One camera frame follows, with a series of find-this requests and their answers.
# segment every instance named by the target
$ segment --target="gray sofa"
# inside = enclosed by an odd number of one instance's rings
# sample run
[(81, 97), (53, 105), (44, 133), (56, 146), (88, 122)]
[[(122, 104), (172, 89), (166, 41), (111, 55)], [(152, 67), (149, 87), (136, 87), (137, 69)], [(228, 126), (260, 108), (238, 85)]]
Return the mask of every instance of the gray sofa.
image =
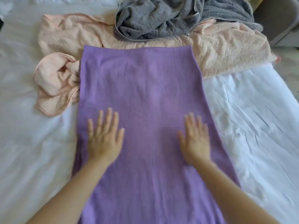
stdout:
[(263, 0), (254, 19), (271, 46), (299, 47), (299, 0)]

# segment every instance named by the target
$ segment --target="hand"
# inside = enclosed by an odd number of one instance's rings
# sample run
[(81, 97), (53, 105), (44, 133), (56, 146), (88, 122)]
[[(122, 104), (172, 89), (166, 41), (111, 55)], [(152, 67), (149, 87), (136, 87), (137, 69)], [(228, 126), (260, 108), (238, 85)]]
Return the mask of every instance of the hand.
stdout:
[(200, 116), (195, 121), (194, 114), (185, 116), (186, 137), (179, 131), (178, 138), (185, 161), (193, 165), (200, 160), (211, 161), (210, 139), (207, 124), (202, 124)]
[(88, 159), (96, 159), (112, 164), (121, 152), (125, 129), (118, 131), (118, 113), (112, 118), (112, 108), (108, 108), (103, 124), (103, 110), (100, 110), (97, 127), (94, 130), (92, 119), (88, 120)]

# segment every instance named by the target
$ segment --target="floor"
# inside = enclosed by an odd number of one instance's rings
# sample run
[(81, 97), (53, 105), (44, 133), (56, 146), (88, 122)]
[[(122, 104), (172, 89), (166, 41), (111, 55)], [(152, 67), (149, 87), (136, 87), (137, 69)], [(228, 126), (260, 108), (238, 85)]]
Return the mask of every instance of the floor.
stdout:
[(275, 70), (284, 79), (294, 97), (299, 102), (299, 49), (292, 47), (272, 48), (272, 52), (281, 57)]

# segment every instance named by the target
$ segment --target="person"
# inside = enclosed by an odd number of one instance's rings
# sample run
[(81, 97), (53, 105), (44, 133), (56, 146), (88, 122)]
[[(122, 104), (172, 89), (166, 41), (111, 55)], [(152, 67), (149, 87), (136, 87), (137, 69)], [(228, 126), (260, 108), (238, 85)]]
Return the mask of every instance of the person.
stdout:
[[(118, 130), (119, 115), (108, 109), (103, 123), (99, 113), (97, 127), (88, 120), (88, 161), (76, 175), (47, 202), (27, 224), (75, 224), (93, 189), (106, 169), (121, 152), (125, 130)], [(193, 113), (185, 116), (186, 136), (178, 133), (181, 153), (201, 175), (228, 224), (278, 224), (255, 204), (211, 160), (208, 127)]]

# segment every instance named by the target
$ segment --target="white bed sheet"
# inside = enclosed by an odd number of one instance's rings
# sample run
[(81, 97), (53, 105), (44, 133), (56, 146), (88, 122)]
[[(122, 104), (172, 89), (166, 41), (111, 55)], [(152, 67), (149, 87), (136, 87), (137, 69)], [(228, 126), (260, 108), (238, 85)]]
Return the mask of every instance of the white bed sheet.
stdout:
[[(34, 108), (32, 72), (43, 14), (95, 5), (16, 8), (0, 32), (0, 223), (25, 223), (71, 176), (77, 105), (49, 118)], [(299, 104), (271, 64), (204, 80), (215, 123), (244, 191), (282, 224), (299, 220)]]

